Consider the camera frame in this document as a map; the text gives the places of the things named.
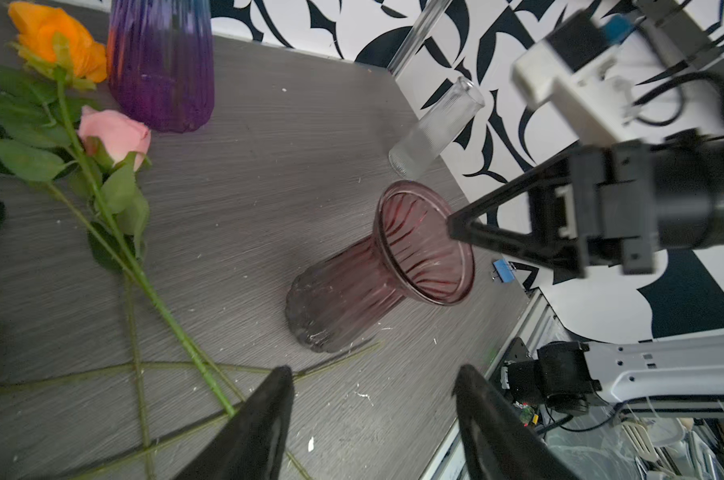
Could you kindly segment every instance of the table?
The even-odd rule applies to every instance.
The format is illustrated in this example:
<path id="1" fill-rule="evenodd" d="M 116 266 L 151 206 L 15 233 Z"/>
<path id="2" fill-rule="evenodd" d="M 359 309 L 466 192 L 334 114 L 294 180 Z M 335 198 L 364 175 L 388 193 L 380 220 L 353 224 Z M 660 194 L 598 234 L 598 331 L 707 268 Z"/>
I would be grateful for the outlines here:
<path id="1" fill-rule="evenodd" d="M 0 3 L 0 63 L 20 65 Z M 104 42 L 107 15 L 66 6 Z M 215 39 L 216 107 L 189 134 L 155 134 L 139 175 L 151 206 L 146 272 L 176 318 L 218 362 L 294 370 L 328 356 L 301 347 L 283 317 L 294 276 L 369 234 L 396 180 L 387 151 L 415 115 L 384 70 Z M 109 103 L 106 89 L 99 95 Z M 465 197 L 442 160 L 423 178 L 454 208 Z M 130 362 L 120 278 L 91 259 L 84 231 L 50 197 L 0 177 L 0 383 Z M 405 300 L 364 336 L 383 348 L 296 385 L 287 441 L 317 480 L 417 478 L 455 417 L 458 367 L 490 364 L 522 312 L 518 283 L 493 283 L 497 255 L 475 250 L 469 299 Z M 145 361 L 185 361 L 137 295 Z M 152 438 L 220 411 L 195 370 L 146 369 Z M 262 376 L 236 374 L 248 392 Z M 214 436 L 156 454 L 171 478 Z M 307 451 L 314 438 L 312 452 Z M 0 394 L 0 475 L 59 475 L 140 444 L 129 372 Z M 285 461 L 281 478 L 299 478 Z M 142 462 L 112 478 L 143 478 Z"/>

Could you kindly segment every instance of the tabletop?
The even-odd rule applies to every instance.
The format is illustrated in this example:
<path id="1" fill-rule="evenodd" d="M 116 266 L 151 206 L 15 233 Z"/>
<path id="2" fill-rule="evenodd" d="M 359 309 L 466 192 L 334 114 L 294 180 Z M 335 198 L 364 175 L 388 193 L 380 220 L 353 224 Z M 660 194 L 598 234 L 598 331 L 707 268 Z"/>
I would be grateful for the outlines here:
<path id="1" fill-rule="evenodd" d="M 15 31 L 0 2 L 0 63 Z M 104 42 L 107 14 L 66 6 Z M 328 355 L 300 346 L 284 320 L 293 278 L 368 235 L 376 201 L 397 180 L 388 150 L 415 115 L 385 70 L 215 38 L 216 105 L 188 134 L 154 134 L 139 175 L 151 206 L 146 273 L 214 360 L 300 370 Z M 103 103 L 113 105 L 107 88 Z M 441 159 L 423 183 L 453 208 L 466 200 Z M 128 364 L 123 285 L 91 258 L 84 231 L 49 196 L 0 176 L 0 384 Z M 498 256 L 475 250 L 476 280 L 458 306 L 405 300 L 363 334 L 383 346 L 296 384 L 287 447 L 313 478 L 418 478 L 455 418 L 463 363 L 486 369 L 527 303 L 494 283 Z M 187 357 L 137 295 L 147 362 Z M 140 445 L 129 370 L 0 391 L 0 476 L 59 477 Z M 245 392 L 263 376 L 232 375 Z M 185 429 L 220 404 L 193 369 L 146 368 L 158 478 L 171 478 L 221 423 Z M 186 432 L 180 441 L 168 436 Z M 309 452 L 309 439 L 314 449 Z M 143 478 L 142 462 L 104 478 Z M 285 461 L 281 478 L 299 478 Z"/>

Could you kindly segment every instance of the pink rose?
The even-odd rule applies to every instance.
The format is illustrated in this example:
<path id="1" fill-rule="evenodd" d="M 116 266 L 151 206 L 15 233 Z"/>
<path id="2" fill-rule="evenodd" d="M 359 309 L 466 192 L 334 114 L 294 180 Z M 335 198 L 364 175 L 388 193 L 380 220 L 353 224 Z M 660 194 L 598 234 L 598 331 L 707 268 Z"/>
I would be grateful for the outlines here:
<path id="1" fill-rule="evenodd" d="M 79 138 L 87 154 L 93 155 L 97 143 L 89 140 L 90 137 L 98 137 L 103 142 L 114 165 L 124 160 L 131 151 L 139 152 L 135 157 L 137 171 L 151 143 L 151 130 L 116 110 L 97 111 L 85 105 L 81 108 Z"/>

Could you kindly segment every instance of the clear glass vase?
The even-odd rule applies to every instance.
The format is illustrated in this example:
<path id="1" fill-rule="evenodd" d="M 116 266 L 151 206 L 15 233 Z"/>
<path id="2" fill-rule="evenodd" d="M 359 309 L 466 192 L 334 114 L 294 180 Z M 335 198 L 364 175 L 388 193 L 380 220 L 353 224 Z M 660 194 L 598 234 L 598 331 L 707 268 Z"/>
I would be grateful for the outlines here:
<path id="1" fill-rule="evenodd" d="M 113 0 L 108 84 L 122 110 L 159 131 L 204 125 L 213 111 L 207 0 Z"/>
<path id="2" fill-rule="evenodd" d="M 398 181 L 380 197 L 373 234 L 310 266 L 287 293 L 287 325 L 315 352 L 337 352 L 409 297 L 455 305 L 471 291 L 471 246 L 452 240 L 447 202 Z"/>
<path id="3" fill-rule="evenodd" d="M 476 112 L 485 106 L 482 92 L 460 77 L 412 130 L 389 152 L 395 172 L 407 180 L 419 179 Z"/>

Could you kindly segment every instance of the rose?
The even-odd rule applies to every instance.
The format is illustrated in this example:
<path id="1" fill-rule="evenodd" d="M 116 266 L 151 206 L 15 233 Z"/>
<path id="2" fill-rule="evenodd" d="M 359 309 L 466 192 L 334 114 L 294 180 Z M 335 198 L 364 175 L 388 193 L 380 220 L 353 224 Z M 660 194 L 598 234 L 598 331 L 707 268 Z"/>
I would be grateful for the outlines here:
<path id="1" fill-rule="evenodd" d="M 151 143 L 151 130 L 141 122 L 116 110 L 97 111 L 88 105 L 81 108 L 78 133 L 88 155 L 97 153 L 98 142 L 93 138 L 99 138 L 114 165 L 124 160 L 131 151 L 138 152 L 135 171 L 143 163 Z"/>
<path id="2" fill-rule="evenodd" d="M 75 87 L 94 88 L 106 79 L 106 48 L 84 25 L 62 8 L 12 2 L 9 11 L 18 29 L 18 54 L 46 77 L 59 65 L 69 72 Z"/>

